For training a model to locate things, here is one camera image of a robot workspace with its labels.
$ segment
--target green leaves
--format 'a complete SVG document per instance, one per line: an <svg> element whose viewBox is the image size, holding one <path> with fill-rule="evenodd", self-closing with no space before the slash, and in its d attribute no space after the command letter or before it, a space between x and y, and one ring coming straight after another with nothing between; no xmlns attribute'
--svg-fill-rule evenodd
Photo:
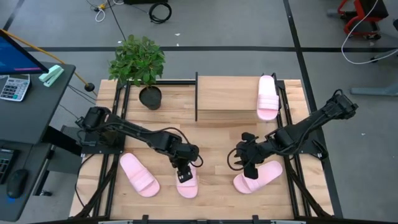
<svg viewBox="0 0 398 224"><path fill-rule="evenodd" d="M136 86L152 85L156 76L163 74L164 53L155 42L147 37L141 39L129 35L122 46L116 47L115 60L109 62L109 79L118 79L121 83L133 80Z"/></svg>

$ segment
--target pink slide sandal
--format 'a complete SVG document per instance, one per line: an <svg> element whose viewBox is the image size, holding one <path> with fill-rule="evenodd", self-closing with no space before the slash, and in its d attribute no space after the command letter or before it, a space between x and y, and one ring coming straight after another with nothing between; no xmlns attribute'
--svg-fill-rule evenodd
<svg viewBox="0 0 398 224"><path fill-rule="evenodd" d="M120 158L120 164L131 185L143 197L152 197L160 190L155 177L139 162L137 157L126 153Z"/></svg>
<svg viewBox="0 0 398 224"><path fill-rule="evenodd" d="M197 178L197 169L193 165L189 164L192 172L192 179L185 181L184 183L180 183L177 177L177 173L175 174L175 178L177 181L177 191L181 196L185 198L194 198L198 194L198 178Z"/></svg>
<svg viewBox="0 0 398 224"><path fill-rule="evenodd" d="M279 110L279 96L276 94L275 81L269 75L263 75L259 81L257 115L263 121L275 119Z"/></svg>
<svg viewBox="0 0 398 224"><path fill-rule="evenodd" d="M270 161L258 167L259 178L256 180L247 178L242 174L234 178L234 186L238 192L243 194L250 194L282 174L282 166L277 161Z"/></svg>

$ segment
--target stapler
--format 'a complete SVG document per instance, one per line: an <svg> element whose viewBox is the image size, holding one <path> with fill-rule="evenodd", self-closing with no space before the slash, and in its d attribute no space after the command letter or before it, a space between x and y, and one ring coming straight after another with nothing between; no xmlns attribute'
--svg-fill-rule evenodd
<svg viewBox="0 0 398 224"><path fill-rule="evenodd" d="M39 80L44 82L44 85L50 87L57 78L63 73L64 69L59 65L54 65L49 69L48 73L43 73Z"/></svg>

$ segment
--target wooden table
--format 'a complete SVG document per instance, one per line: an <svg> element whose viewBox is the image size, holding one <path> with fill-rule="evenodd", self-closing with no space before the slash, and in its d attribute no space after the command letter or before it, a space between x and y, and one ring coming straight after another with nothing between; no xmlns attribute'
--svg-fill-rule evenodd
<svg viewBox="0 0 398 224"><path fill-rule="evenodd" d="M149 149L144 143L127 137L124 152L137 156L161 187L155 197L141 197L130 185L119 165L111 219L141 219L143 215L158 220L250 220L252 215L259 215L260 219L293 218L285 172L263 189L251 195L243 195L232 185L233 178L239 172L230 170L226 164L227 153L241 140L243 132L262 137L277 128L275 121L263 122L257 119L253 106L257 90L253 85L257 86L258 78L199 77L198 121L195 121L195 85L159 86L163 99L162 106L156 111L149 111L139 102L141 88L132 86L126 119L151 130L169 126L180 129L192 144L200 148L200 155L205 163L197 169L198 196L186 199L177 192L175 169L171 167L168 158ZM300 80L285 80L285 85L292 119L297 123L308 116L302 84ZM97 105L111 108L115 89L116 82L102 80ZM226 91L234 97L228 98ZM123 96L124 90L121 93L118 114L121 113ZM84 202L96 190L102 157L103 155L95 155L81 169L77 189ZM323 209L332 214L321 162L309 155L300 155L300 158L307 188ZM266 162L271 160L284 163L280 156L271 156ZM296 193L300 214L303 215L301 196L297 189ZM100 214L104 211L105 198L103 197L101 203ZM75 195L70 215L78 213L81 208Z"/></svg>

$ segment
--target computer monitor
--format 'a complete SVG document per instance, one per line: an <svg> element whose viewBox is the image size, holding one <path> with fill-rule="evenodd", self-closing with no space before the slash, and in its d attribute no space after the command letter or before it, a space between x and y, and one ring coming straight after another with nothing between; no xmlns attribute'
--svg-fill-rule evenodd
<svg viewBox="0 0 398 224"><path fill-rule="evenodd" d="M41 74L49 70L0 30L0 75Z"/></svg>

